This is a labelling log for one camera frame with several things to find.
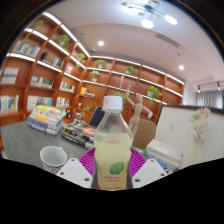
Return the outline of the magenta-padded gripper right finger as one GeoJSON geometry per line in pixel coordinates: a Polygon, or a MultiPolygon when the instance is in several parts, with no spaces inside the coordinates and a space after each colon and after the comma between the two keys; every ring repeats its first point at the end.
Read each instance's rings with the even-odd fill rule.
{"type": "Polygon", "coordinates": [[[133,188],[140,188],[165,177],[167,173],[155,159],[147,159],[135,149],[131,150],[129,176],[133,188]]]}

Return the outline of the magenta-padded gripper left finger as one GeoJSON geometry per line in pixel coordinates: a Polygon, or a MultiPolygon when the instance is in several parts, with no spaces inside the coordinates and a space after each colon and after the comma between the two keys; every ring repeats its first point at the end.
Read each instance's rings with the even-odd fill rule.
{"type": "Polygon", "coordinates": [[[96,171],[94,152],[95,149],[90,149],[79,158],[70,158],[56,175],[83,188],[91,188],[96,171]]]}

